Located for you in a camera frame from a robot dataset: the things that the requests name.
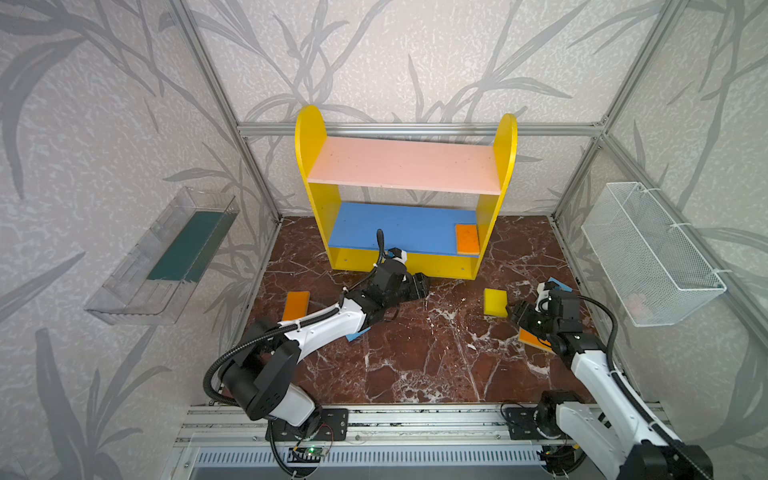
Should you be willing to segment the yellow orange sponge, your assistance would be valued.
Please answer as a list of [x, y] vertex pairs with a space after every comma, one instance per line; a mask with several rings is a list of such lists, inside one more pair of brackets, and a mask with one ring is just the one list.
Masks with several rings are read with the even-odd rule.
[[463, 256], [479, 256], [480, 242], [477, 226], [474, 224], [457, 224], [456, 252]]

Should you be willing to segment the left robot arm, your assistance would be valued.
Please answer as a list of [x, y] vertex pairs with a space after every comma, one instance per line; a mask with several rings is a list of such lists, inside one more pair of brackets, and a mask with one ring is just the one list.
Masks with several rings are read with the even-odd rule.
[[335, 304], [295, 320], [252, 325], [245, 340], [208, 367], [202, 380], [207, 397], [241, 408], [251, 420], [267, 420], [271, 439], [277, 437], [278, 423], [300, 440], [319, 433], [322, 408], [293, 383], [299, 364], [326, 345], [383, 321], [389, 310], [429, 294], [431, 279], [408, 271], [408, 254], [387, 249], [382, 230], [376, 239], [372, 270], [343, 289]]

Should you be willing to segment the blue sponge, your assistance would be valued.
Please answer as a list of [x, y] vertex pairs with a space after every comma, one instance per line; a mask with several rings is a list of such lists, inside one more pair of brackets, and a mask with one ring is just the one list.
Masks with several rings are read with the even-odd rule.
[[547, 283], [553, 288], [553, 289], [559, 289], [567, 292], [572, 292], [573, 289], [569, 287], [568, 285], [564, 284], [563, 282], [560, 282], [559, 280], [550, 277], [547, 280]]
[[362, 335], [364, 335], [365, 333], [367, 333], [369, 330], [370, 330], [370, 327], [366, 328], [366, 329], [363, 329], [361, 331], [352, 333], [352, 334], [348, 334], [345, 337], [346, 337], [348, 342], [352, 342], [352, 341], [356, 340], [357, 338], [361, 337]]

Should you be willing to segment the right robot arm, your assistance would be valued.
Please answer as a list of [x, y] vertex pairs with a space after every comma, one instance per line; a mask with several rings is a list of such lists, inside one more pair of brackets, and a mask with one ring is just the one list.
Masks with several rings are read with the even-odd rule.
[[546, 436], [572, 439], [607, 479], [711, 479], [704, 449], [684, 443], [652, 412], [617, 369], [618, 321], [603, 303], [548, 281], [536, 302], [505, 308], [508, 319], [552, 352], [589, 391], [596, 417], [577, 395], [543, 394], [537, 427]]

